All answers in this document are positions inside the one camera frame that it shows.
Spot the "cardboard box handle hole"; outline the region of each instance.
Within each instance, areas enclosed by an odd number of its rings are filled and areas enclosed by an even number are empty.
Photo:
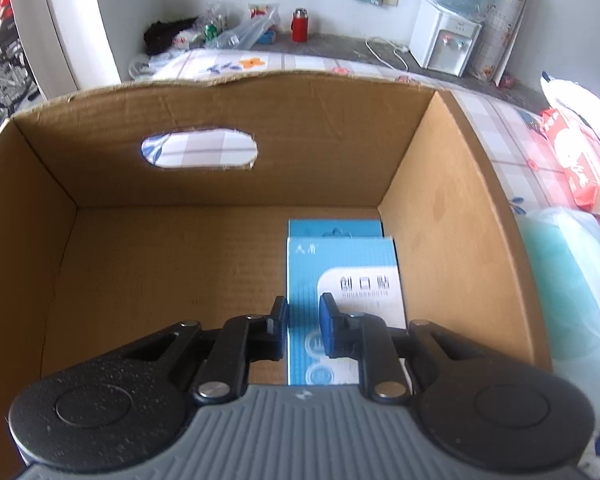
[[[252,136],[238,130],[201,128],[147,137],[141,152],[158,168],[246,170],[253,167],[258,147]]]

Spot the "green can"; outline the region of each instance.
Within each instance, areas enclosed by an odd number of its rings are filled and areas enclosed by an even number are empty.
[[[205,39],[211,41],[213,38],[218,37],[218,28],[213,23],[205,25]]]

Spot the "orange flower print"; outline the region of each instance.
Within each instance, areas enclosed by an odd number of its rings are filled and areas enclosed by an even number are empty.
[[[259,57],[251,57],[249,59],[241,59],[240,61],[238,61],[238,64],[242,65],[243,69],[249,70],[254,66],[264,65],[264,61],[261,60]]]

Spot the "plaid floral tablecloth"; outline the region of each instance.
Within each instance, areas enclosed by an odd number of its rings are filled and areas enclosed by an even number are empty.
[[[192,50],[154,78],[208,80],[267,70],[335,72],[451,90],[488,154],[515,214],[554,206],[577,208],[567,178],[541,133],[540,117],[453,83],[343,59],[235,50]]]

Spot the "gray floor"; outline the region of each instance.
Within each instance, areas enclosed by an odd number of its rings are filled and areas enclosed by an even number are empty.
[[[393,47],[384,42],[373,43],[372,46],[378,56],[392,64],[395,61],[396,68],[402,67],[400,60],[394,56]],[[373,54],[369,52],[365,45],[365,40],[348,38],[347,36],[335,36],[333,34],[312,34],[309,37],[309,41],[306,43],[294,43],[291,41],[291,37],[288,34],[279,34],[275,44],[258,44],[254,46],[254,50],[286,52],[288,54],[298,54],[300,56],[333,57],[335,59],[346,59],[348,61],[360,61],[381,65]],[[441,72],[423,70],[419,67],[418,62],[413,59],[411,54],[400,53],[400,55],[407,62],[407,65],[409,65],[410,72],[456,83],[465,88],[482,92],[483,94],[497,97],[503,101],[526,108],[526,110],[536,114],[539,114],[548,107],[546,99],[540,92],[536,92],[521,84],[516,84],[512,89],[501,90],[497,88],[494,83],[485,83],[484,81],[480,81],[469,75],[458,78]]]

